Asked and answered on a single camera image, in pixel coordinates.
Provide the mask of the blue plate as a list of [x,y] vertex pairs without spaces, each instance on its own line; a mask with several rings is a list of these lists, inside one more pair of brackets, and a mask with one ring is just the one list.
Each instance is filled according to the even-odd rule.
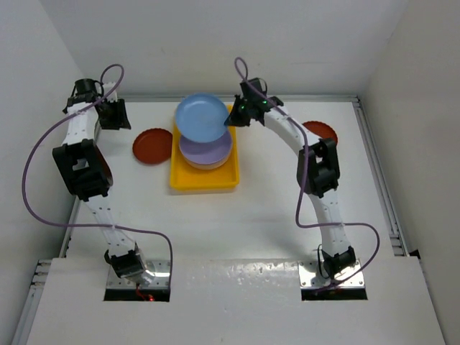
[[214,142],[222,137],[229,116],[226,105],[209,93],[196,93],[185,97],[176,108],[175,125],[190,141]]

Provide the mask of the purple plate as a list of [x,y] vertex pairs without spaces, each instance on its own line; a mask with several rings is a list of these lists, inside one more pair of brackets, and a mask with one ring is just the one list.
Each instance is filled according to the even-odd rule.
[[233,147],[233,139],[229,131],[212,142],[194,142],[180,136],[179,148],[182,155],[189,161],[199,165],[211,165],[227,157]]

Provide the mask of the peach plate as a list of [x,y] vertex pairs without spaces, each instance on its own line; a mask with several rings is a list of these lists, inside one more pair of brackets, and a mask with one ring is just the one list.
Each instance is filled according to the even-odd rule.
[[227,160],[228,159],[226,158],[226,159],[222,159],[222,160],[219,160],[218,162],[211,163],[211,164],[200,164],[200,163],[196,163],[196,162],[193,162],[193,161],[188,160],[187,158],[185,158],[185,161],[191,167],[194,167],[194,168],[199,169],[199,170],[214,170],[214,169],[217,169],[217,168],[221,167],[222,165],[224,165],[227,162]]

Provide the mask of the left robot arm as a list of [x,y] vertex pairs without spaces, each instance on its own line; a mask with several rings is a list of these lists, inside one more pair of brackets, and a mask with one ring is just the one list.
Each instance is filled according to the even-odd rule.
[[104,255],[116,276],[136,285],[148,281],[147,267],[136,241],[116,228],[111,214],[109,191],[113,176],[96,144],[96,130],[130,129],[123,99],[114,83],[88,78],[75,82],[65,113],[79,113],[68,124],[61,146],[52,156],[71,195],[84,202],[108,244]]

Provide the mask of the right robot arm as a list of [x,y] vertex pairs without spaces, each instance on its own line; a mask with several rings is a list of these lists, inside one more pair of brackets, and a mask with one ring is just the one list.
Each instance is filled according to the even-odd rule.
[[332,285],[337,285],[337,274],[356,264],[356,255],[346,236],[341,218],[337,188],[339,186],[339,160],[336,142],[310,133],[292,118],[284,103],[276,96],[267,97],[262,80],[253,78],[240,83],[242,95],[236,95],[226,124],[247,127],[252,120],[272,130],[298,158],[297,181],[300,196],[295,222],[300,223],[300,208],[304,195],[310,198],[316,212],[317,227],[321,231],[319,274]]

